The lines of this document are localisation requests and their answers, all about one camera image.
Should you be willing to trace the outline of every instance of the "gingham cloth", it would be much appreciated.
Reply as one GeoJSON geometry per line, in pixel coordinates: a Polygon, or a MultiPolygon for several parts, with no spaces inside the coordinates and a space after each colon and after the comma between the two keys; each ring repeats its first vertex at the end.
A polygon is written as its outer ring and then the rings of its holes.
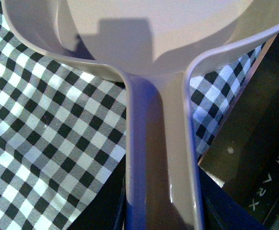
{"type": "MultiPolygon", "coordinates": [[[[261,48],[191,79],[198,156],[261,48]]],[[[123,84],[29,49],[0,2],[0,229],[67,229],[125,155],[125,114],[123,84]]]]}

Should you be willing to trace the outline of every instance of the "pan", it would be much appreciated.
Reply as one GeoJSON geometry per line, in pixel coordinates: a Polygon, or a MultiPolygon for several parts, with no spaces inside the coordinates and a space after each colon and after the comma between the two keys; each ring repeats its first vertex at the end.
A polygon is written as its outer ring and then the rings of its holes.
{"type": "Polygon", "coordinates": [[[29,48],[127,89],[126,229],[203,229],[190,78],[279,32],[279,1],[3,1],[29,48]]]}

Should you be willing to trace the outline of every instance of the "enamel pan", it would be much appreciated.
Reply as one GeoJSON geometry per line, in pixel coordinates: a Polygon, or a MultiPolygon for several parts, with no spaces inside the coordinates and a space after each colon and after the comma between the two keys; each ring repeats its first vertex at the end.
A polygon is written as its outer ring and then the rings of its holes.
{"type": "Polygon", "coordinates": [[[4,0],[29,48],[127,89],[126,229],[203,229],[190,77],[279,32],[279,0],[4,0]]]}

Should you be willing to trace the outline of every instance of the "pan handle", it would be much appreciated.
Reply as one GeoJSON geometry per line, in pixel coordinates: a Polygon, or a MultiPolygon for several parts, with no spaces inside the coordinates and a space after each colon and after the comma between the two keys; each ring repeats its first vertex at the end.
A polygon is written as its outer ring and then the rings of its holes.
{"type": "Polygon", "coordinates": [[[126,229],[202,229],[198,166],[190,101],[183,103],[183,73],[132,75],[124,82],[128,95],[126,229]]]}

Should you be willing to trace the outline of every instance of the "black and white checkered fabric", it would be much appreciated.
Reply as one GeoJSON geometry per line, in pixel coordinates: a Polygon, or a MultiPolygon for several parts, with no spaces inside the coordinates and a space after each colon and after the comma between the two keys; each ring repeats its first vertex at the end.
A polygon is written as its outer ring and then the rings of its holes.
{"type": "MultiPolygon", "coordinates": [[[[261,47],[190,82],[197,154],[261,47]]],[[[0,2],[0,230],[67,229],[125,155],[126,90],[23,45],[0,2]]]]}

